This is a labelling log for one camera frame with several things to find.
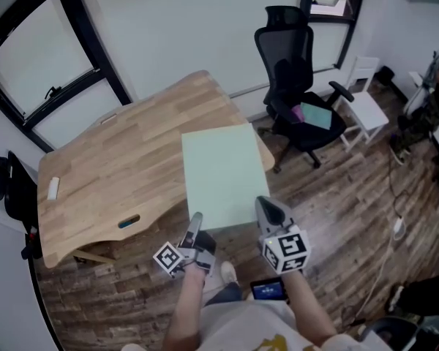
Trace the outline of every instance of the desk leg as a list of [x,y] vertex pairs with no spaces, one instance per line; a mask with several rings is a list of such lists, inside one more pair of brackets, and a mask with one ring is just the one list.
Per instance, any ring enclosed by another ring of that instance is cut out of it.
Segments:
[[93,260],[99,263],[114,264],[116,261],[114,259],[109,259],[108,257],[98,256],[96,254],[89,254],[88,252],[76,249],[72,252],[72,255],[79,257],[80,259]]

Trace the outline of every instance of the phone screen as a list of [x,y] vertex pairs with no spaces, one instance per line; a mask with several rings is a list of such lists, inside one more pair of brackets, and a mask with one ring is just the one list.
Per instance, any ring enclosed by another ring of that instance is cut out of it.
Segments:
[[280,281],[252,286],[252,292],[257,301],[282,301],[286,299]]

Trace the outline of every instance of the white cable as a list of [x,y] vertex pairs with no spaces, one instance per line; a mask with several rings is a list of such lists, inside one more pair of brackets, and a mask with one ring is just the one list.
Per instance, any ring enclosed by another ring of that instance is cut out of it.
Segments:
[[380,265],[379,268],[379,274],[377,276],[377,278],[374,281],[374,284],[371,287],[371,290],[369,291],[369,294],[367,295],[366,300],[364,301],[364,303],[362,304],[361,308],[359,309],[359,311],[356,312],[355,316],[354,316],[354,320],[356,320],[358,318],[358,316],[361,314],[361,312],[363,312],[364,308],[366,307],[366,305],[369,303],[369,300],[372,297],[372,294],[374,293],[375,287],[377,286],[377,284],[380,281],[380,278],[382,278],[382,273],[383,273],[383,269],[386,266],[386,262],[389,259],[389,255],[390,255],[390,247],[392,245],[392,241],[394,240],[394,232],[392,231],[390,234],[390,239],[389,239],[389,243],[387,244],[387,250],[386,253],[383,256],[383,260],[382,260],[382,264]]

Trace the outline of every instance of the teal cloth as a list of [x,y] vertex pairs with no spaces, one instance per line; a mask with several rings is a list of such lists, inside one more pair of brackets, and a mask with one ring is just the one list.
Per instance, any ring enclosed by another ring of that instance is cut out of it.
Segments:
[[309,125],[321,127],[325,130],[330,130],[331,126],[331,111],[316,107],[315,105],[301,103],[301,111],[304,115],[304,122]]
[[255,198],[269,196],[250,124],[182,134],[187,205],[202,230],[257,221]]

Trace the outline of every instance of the smartphone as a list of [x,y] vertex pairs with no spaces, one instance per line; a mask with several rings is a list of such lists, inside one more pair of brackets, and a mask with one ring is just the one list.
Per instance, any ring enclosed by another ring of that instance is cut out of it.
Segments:
[[280,277],[250,283],[252,294],[257,301],[287,301],[285,285]]

